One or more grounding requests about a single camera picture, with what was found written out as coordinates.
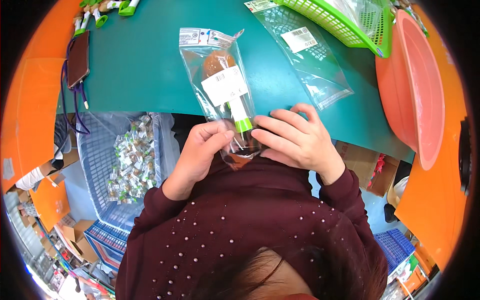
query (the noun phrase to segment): barcode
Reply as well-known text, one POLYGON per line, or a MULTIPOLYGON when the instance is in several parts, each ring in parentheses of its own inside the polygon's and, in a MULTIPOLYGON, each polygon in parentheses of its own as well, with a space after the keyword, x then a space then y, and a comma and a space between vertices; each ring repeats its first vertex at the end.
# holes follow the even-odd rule
POLYGON ((302 35, 303 32, 302 32, 302 30, 300 29, 300 30, 297 30, 297 31, 292 32, 292 34, 293 34, 294 36, 299 36, 299 35, 302 35))
POLYGON ((224 74, 217 75, 215 76, 215 79, 217 82, 219 82, 220 80, 225 79, 225 75, 224 74))

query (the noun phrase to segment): hand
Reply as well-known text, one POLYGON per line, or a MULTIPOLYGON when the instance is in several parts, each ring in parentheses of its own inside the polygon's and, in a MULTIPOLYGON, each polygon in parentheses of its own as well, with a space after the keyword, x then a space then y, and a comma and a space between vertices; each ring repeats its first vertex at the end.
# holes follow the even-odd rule
POLYGON ((171 200, 188 199, 193 185, 207 176, 215 153, 230 143, 233 134, 221 121, 195 125, 175 169, 163 183, 163 194, 171 200))
POLYGON ((314 170, 324 185, 340 178, 345 164, 312 105, 298 103, 290 111, 276 109, 270 115, 273 118, 255 117, 259 126, 277 134, 262 129, 252 131, 252 137, 270 147, 261 156, 290 167, 314 170), (305 113, 308 121, 298 112, 305 113))

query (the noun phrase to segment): worker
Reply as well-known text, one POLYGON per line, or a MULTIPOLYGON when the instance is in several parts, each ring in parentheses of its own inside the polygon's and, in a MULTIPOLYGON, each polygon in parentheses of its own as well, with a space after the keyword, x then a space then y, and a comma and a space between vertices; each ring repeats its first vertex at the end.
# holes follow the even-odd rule
POLYGON ((237 171, 218 155, 233 131, 218 121, 192 128, 172 174, 145 195, 118 300, 380 298, 385 255, 359 180, 315 108, 300 103, 255 122, 264 129, 252 137, 269 148, 237 171))

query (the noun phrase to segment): teal table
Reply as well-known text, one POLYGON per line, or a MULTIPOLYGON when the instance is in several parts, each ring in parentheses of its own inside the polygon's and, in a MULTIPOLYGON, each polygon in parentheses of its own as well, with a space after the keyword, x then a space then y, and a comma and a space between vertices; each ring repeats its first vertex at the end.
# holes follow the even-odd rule
MULTIPOLYGON (((135 15, 108 14, 103 27, 90 20, 90 111, 157 111, 202 115, 178 50, 179 28, 212 28, 238 39, 257 114, 310 103, 276 42, 242 0, 141 0, 135 15)), ((320 28, 355 92, 320 112, 333 139, 412 162, 414 153, 391 131, 378 93, 375 57, 347 48, 320 28)), ((73 112, 66 91, 67 112, 73 112)), ((80 111, 85 111, 79 101, 80 111)), ((58 113, 62 112, 59 97, 58 113)))

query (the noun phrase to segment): green toy part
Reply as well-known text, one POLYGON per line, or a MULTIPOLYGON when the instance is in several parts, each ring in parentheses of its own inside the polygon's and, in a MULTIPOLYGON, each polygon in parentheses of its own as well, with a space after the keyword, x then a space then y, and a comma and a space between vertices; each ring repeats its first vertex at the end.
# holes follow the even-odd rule
POLYGON ((130 5, 130 1, 122 1, 119 6, 119 13, 120 11, 126 9, 130 5))
POLYGON ((240 121, 235 122, 235 128, 237 129, 238 133, 245 132, 247 130, 250 130, 253 128, 252 123, 250 122, 250 119, 245 118, 240 121))
POLYGON ((121 16, 133 16, 134 13, 135 13, 135 7, 133 6, 127 6, 125 8, 119 9, 119 15, 121 16))
POLYGON ((95 22, 95 27, 96 28, 100 28, 103 26, 103 24, 105 24, 105 22, 107 21, 108 17, 103 15, 101 16, 100 18, 98 18, 98 20, 95 22))
POLYGON ((79 36, 84 32, 85 32, 85 28, 80 28, 79 30, 75 30, 75 33, 73 34, 73 36, 79 36))

